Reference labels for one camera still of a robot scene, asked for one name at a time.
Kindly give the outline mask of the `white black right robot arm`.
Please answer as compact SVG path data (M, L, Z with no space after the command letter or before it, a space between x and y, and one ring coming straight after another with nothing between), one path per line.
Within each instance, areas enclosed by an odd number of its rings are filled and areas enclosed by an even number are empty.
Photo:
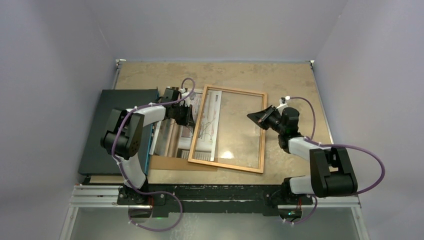
M310 174L287 177L281 184L280 196L288 204L300 195L319 198L349 196L358 190L353 166L344 147L321 146L312 143L299 132L297 109L274 106L247 114L247 117L263 130L272 129L278 134L278 144L286 153L309 162Z

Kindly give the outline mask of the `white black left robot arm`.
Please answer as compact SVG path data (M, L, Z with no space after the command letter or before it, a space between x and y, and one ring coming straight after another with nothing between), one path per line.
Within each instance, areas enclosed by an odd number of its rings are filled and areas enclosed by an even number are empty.
M106 122L100 145L115 160L124 179L124 185L132 188L129 197L138 205L146 203L149 191L143 187L147 176L139 160L143 129L146 126L172 119L177 125L195 127L194 107L191 100L194 91L166 88L156 101L132 108L114 108Z

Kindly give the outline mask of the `plant photo print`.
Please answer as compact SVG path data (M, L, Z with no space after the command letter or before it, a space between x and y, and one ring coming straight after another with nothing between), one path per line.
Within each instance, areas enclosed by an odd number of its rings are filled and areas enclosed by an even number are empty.
M221 101L221 91L207 91L193 159L209 162L215 160ZM158 122L149 154L187 159L190 155L194 130L192 126L178 125L174 119Z

